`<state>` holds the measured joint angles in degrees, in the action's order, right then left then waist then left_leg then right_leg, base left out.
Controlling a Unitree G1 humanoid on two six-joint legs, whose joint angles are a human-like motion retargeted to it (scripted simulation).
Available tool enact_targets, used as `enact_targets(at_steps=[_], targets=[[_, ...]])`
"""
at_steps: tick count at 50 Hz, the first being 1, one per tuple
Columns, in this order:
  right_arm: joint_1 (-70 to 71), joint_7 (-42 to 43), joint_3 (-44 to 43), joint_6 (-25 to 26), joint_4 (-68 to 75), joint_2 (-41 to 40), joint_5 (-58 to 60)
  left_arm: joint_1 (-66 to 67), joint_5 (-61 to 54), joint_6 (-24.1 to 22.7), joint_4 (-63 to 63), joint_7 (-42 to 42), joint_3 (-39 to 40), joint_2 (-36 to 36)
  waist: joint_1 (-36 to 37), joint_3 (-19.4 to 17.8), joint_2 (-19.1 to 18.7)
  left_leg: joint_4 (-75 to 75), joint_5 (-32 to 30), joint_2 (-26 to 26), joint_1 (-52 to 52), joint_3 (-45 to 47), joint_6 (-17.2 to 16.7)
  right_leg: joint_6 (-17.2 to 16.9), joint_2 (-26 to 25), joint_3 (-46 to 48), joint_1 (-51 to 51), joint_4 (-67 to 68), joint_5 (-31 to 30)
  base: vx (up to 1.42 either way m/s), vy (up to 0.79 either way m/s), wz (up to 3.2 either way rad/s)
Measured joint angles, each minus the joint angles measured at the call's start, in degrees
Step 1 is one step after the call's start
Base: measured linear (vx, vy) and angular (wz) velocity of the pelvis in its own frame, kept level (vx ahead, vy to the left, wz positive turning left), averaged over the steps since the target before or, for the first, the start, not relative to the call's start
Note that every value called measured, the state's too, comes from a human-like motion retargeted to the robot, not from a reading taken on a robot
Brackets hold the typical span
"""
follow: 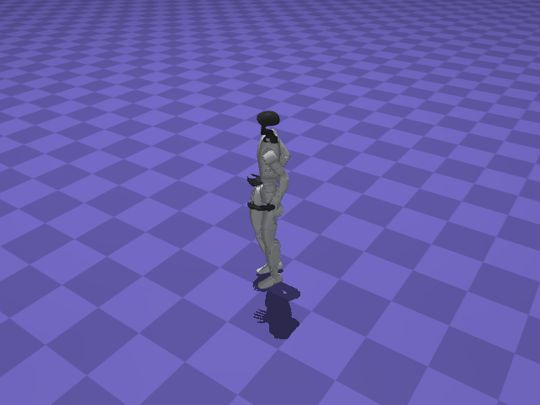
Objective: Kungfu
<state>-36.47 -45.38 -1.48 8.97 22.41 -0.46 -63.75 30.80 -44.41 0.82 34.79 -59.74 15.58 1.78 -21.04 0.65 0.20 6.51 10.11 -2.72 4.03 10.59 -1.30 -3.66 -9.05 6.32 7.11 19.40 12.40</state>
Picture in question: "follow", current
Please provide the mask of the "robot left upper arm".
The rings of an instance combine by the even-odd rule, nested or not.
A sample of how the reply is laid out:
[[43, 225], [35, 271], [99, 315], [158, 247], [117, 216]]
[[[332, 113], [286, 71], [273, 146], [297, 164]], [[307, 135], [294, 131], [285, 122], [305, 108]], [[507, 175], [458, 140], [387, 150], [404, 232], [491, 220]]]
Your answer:
[[278, 161], [278, 156], [276, 153], [271, 150], [271, 148], [266, 148], [263, 152], [263, 160], [265, 163], [273, 170], [273, 172], [278, 175], [277, 183], [280, 184], [282, 178], [286, 177], [289, 179], [289, 176], [283, 166]]

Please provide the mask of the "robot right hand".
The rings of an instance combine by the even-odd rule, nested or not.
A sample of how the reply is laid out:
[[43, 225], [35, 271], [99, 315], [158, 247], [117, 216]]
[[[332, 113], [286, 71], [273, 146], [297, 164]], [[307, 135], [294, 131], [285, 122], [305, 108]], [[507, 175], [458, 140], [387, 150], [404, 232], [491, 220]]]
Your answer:
[[261, 178], [259, 175], [254, 175], [254, 174], [251, 174], [252, 176], [255, 176], [256, 178], [249, 178], [247, 176], [247, 181], [249, 182], [249, 184], [251, 184], [252, 186], [259, 186], [261, 184], [263, 184], [263, 182], [261, 182]]

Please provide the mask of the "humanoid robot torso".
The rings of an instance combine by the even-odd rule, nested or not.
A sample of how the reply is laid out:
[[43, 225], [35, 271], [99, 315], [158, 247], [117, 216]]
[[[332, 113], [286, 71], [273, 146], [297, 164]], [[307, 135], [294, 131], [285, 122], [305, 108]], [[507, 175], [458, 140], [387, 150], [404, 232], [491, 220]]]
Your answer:
[[[277, 134], [274, 133], [278, 137]], [[277, 182], [277, 176], [273, 170], [265, 163], [263, 160], [263, 151], [267, 148], [271, 148], [276, 155], [278, 156], [278, 161], [280, 162], [280, 141], [278, 137], [278, 144], [277, 143], [271, 143], [270, 138], [266, 138], [267, 143], [263, 142], [263, 138], [266, 135], [262, 135], [258, 147], [257, 147], [257, 160], [259, 165], [259, 172], [260, 172], [260, 178], [261, 182], [263, 184], [260, 186], [260, 196], [264, 203], [268, 204], [270, 203], [270, 199], [273, 198], [273, 194], [276, 190], [276, 182]]]

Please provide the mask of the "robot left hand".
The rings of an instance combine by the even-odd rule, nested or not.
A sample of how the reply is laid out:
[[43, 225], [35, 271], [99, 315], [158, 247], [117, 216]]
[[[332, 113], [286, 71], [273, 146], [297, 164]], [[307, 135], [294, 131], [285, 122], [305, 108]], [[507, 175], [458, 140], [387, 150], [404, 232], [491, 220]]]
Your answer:
[[[252, 205], [253, 204], [253, 205]], [[250, 208], [250, 209], [256, 209], [258, 211], [265, 211], [267, 210], [268, 212], [270, 212], [271, 210], [274, 210], [275, 209], [275, 206], [273, 204], [270, 204], [268, 203], [267, 205], [262, 205], [262, 206], [257, 206], [253, 201], [252, 201], [252, 204], [251, 202], [248, 202], [247, 203], [247, 206]]]

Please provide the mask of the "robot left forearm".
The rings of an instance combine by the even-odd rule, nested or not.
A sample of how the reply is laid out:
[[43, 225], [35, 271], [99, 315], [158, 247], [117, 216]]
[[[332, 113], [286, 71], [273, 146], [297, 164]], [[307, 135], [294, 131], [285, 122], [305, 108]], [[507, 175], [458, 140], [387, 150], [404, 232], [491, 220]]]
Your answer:
[[275, 206], [275, 209], [271, 211], [276, 211], [278, 209], [278, 205], [281, 203], [283, 195], [288, 189], [288, 185], [289, 185], [289, 179], [284, 177], [281, 179], [280, 184], [276, 186], [275, 193], [273, 194], [273, 198], [270, 203]]

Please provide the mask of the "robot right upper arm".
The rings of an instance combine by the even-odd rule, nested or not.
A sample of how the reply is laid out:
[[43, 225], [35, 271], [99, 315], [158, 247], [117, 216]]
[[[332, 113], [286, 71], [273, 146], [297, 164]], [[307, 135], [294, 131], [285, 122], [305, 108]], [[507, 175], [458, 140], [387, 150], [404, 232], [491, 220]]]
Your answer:
[[[277, 134], [277, 132], [274, 129], [271, 129], [271, 130], [273, 130], [273, 133]], [[280, 162], [281, 163], [287, 163], [289, 161], [289, 159], [290, 159], [290, 153], [286, 149], [286, 147], [284, 146], [284, 144], [282, 143], [282, 141], [280, 139], [279, 139], [279, 141], [280, 141]]]

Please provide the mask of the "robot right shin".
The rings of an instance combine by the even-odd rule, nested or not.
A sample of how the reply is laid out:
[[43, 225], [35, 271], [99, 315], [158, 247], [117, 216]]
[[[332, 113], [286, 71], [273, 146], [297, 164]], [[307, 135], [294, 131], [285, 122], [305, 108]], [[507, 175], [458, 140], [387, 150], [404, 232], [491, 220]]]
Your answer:
[[[254, 231], [253, 231], [253, 232], [254, 232]], [[255, 234], [255, 233], [254, 233], [254, 234]], [[255, 234], [255, 235], [256, 235], [256, 234]], [[264, 244], [263, 244], [262, 238], [260, 238], [258, 235], [256, 235], [256, 239], [257, 239], [257, 241], [258, 241], [260, 247], [262, 248], [262, 251], [263, 251], [264, 254], [265, 254], [265, 246], [264, 246]]]

